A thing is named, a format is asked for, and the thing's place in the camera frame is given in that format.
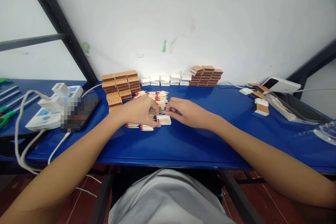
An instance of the hand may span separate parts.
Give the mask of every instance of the hand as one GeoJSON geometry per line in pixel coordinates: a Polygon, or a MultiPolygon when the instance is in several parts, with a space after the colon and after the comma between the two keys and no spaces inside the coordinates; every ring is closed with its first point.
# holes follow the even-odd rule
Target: hand
{"type": "Polygon", "coordinates": [[[110,114],[113,114],[114,116],[117,114],[121,119],[122,124],[129,122],[134,124],[144,124],[153,128],[161,127],[160,123],[151,120],[148,116],[153,110],[155,110],[156,115],[159,115],[159,107],[155,101],[147,95],[142,95],[123,104],[120,108],[112,111],[110,114]]]}
{"type": "Polygon", "coordinates": [[[166,115],[190,127],[207,130],[211,130],[216,119],[221,118],[189,100],[176,97],[170,99],[166,107],[166,115]]]}

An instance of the stack of matchboxes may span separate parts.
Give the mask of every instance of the stack of matchboxes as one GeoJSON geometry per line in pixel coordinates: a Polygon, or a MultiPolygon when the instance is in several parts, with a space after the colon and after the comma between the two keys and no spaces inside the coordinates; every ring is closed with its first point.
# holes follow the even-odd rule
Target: stack of matchboxes
{"type": "Polygon", "coordinates": [[[213,66],[194,66],[190,70],[192,76],[189,86],[211,86],[214,87],[221,79],[223,71],[213,66]]]}
{"type": "Polygon", "coordinates": [[[110,112],[121,106],[124,101],[131,100],[132,94],[141,90],[138,73],[135,70],[103,75],[102,80],[110,112]]]}

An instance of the green screwdriver handle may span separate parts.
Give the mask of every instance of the green screwdriver handle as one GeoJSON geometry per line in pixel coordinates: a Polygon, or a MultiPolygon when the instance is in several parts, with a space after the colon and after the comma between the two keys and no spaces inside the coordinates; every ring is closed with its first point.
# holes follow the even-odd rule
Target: green screwdriver handle
{"type": "Polygon", "coordinates": [[[0,117],[0,129],[5,127],[9,119],[16,114],[16,111],[9,111],[7,114],[0,117]]]}
{"type": "Polygon", "coordinates": [[[3,106],[2,108],[0,108],[0,112],[6,112],[9,109],[9,107],[3,106]]]}

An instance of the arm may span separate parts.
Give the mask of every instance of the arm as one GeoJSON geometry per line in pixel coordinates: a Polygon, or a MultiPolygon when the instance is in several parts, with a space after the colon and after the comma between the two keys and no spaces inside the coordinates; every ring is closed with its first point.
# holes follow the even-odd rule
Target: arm
{"type": "Polygon", "coordinates": [[[160,127],[148,117],[157,104],[141,96],[112,111],[47,166],[17,197],[0,223],[55,223],[62,203],[90,170],[110,137],[125,123],[160,127]]]}
{"type": "Polygon", "coordinates": [[[166,114],[190,127],[219,135],[283,196],[308,205],[336,208],[336,184],[222,117],[179,98],[170,99],[166,114]]]}

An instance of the person's left hand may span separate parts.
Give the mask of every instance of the person's left hand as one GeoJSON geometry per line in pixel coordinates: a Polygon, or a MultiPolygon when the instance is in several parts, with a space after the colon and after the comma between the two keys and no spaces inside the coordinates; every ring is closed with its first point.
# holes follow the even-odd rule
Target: person's left hand
{"type": "Polygon", "coordinates": [[[122,124],[129,122],[134,124],[144,124],[153,128],[161,127],[160,123],[151,120],[148,116],[153,110],[155,110],[155,115],[158,116],[159,107],[155,101],[147,95],[142,95],[123,104],[118,109],[112,111],[110,115],[118,116],[122,124]]]}

